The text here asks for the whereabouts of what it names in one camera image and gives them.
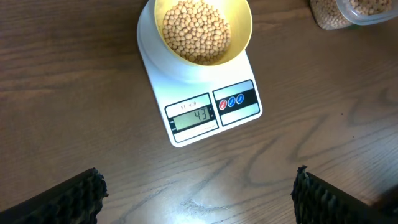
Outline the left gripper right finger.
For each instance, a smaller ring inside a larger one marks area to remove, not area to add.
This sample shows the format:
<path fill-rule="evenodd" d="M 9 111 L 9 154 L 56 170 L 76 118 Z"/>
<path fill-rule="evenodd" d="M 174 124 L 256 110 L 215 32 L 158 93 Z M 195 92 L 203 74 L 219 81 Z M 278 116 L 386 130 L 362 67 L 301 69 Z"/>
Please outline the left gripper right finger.
<path fill-rule="evenodd" d="M 397 201 L 371 207 L 306 171 L 297 169 L 291 193 L 295 220 L 299 224 L 397 223 Z"/>

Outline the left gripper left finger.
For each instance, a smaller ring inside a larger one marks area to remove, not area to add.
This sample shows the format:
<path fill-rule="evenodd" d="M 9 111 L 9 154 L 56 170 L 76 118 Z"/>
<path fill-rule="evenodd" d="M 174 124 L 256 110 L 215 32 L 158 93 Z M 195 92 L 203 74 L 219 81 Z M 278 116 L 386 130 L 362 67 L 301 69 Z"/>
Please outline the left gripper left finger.
<path fill-rule="evenodd" d="M 1 212 L 1 223 L 95 224 L 107 196 L 103 175 L 91 168 Z"/>

